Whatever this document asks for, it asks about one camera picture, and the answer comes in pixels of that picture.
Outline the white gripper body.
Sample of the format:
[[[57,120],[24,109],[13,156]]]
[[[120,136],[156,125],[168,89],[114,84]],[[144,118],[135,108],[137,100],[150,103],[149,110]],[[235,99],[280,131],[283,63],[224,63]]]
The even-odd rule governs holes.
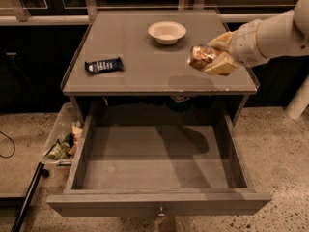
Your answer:
[[[230,41],[230,54],[246,68],[253,68],[268,62],[257,43],[257,32],[261,20],[245,23],[233,32]]]

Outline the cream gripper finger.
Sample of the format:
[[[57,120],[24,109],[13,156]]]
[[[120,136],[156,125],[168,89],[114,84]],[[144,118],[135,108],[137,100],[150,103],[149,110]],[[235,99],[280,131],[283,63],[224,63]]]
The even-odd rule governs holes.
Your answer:
[[[230,49],[230,42],[233,38],[233,33],[231,31],[225,32],[215,39],[208,42],[208,46],[217,48],[223,51],[228,51]]]
[[[230,54],[226,52],[220,53],[214,60],[206,64],[202,71],[209,75],[229,75],[234,72],[240,63],[236,61]]]

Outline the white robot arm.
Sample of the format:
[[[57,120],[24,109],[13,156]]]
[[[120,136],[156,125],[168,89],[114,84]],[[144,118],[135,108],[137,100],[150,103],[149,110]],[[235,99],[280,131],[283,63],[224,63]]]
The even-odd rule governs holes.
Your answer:
[[[239,66],[256,67],[281,56],[309,54],[309,0],[265,20],[256,19],[208,43],[219,54],[202,71],[227,75]]]

